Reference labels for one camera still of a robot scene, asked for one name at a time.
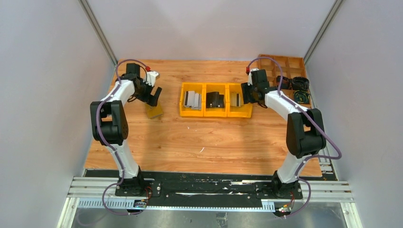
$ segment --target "wooden tabletop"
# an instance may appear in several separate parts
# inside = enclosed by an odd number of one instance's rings
[[[253,106],[251,118],[183,118],[178,102],[182,82],[248,80],[246,61],[145,60],[160,73],[159,102],[164,115],[150,120],[144,103],[126,103],[129,146],[143,171],[178,171],[271,175],[283,163],[287,122],[271,109]],[[126,63],[119,69],[125,72]],[[112,155],[93,142],[86,168],[117,169]],[[308,162],[303,176],[321,176],[317,159]]]

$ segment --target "yellow pad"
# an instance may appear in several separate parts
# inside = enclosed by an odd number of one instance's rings
[[[158,116],[163,115],[163,108],[161,107],[161,103],[158,102],[156,107],[149,106],[148,104],[145,104],[145,111],[147,113],[148,118],[154,119],[157,118]]]

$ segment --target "stack of gray cards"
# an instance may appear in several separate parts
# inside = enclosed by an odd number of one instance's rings
[[[185,92],[185,102],[183,106],[187,108],[192,108],[195,110],[201,110],[202,109],[202,95],[198,94],[194,91],[186,91]]]

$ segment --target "yellow storage container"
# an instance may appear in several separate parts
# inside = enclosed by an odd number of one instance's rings
[[[193,110],[183,106],[186,91],[195,91],[202,95],[201,110]],[[224,95],[224,108],[206,108],[206,93],[219,92]],[[240,94],[242,107],[231,107],[230,94]],[[182,117],[242,117],[252,116],[252,104],[243,104],[240,83],[182,83],[179,114]]]
[[[194,110],[183,106],[184,93],[186,91],[195,91],[201,94],[201,110]],[[203,117],[206,107],[206,84],[205,83],[182,83],[181,99],[179,101],[179,115],[182,117]]]
[[[240,83],[227,83],[228,85],[228,107],[230,108],[228,111],[228,117],[243,117],[243,118],[250,118],[252,116],[252,104],[243,104],[243,97],[242,97],[242,88]],[[233,107],[230,106],[231,104],[231,93],[240,94],[240,103],[242,104],[241,107]]]

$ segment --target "metal corner post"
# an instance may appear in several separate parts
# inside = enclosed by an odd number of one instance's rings
[[[99,41],[101,41],[102,46],[104,46],[104,49],[106,51],[106,53],[108,54],[109,58],[111,59],[113,65],[117,64],[117,58],[111,48],[111,46],[108,43],[108,40],[105,37],[105,34],[103,33],[101,27],[99,26],[98,21],[95,18],[94,13],[91,10],[91,7],[88,3],[87,0],[78,0],[78,2],[80,3],[81,7],[83,8],[84,13],[87,15],[87,18],[89,20],[89,22],[92,25],[92,28],[94,29],[96,35],[99,38]]]
[[[327,28],[329,27],[330,23],[332,22],[333,18],[335,17],[336,13],[340,9],[341,4],[344,0],[335,0],[332,8],[330,9],[329,13],[327,14],[325,21],[323,21],[322,26],[320,27],[319,31],[317,32],[314,40],[312,41],[311,46],[308,48],[307,53],[304,57],[305,65],[308,63],[309,59],[311,58],[315,48],[317,47],[318,43],[323,37],[323,34],[326,32]]]

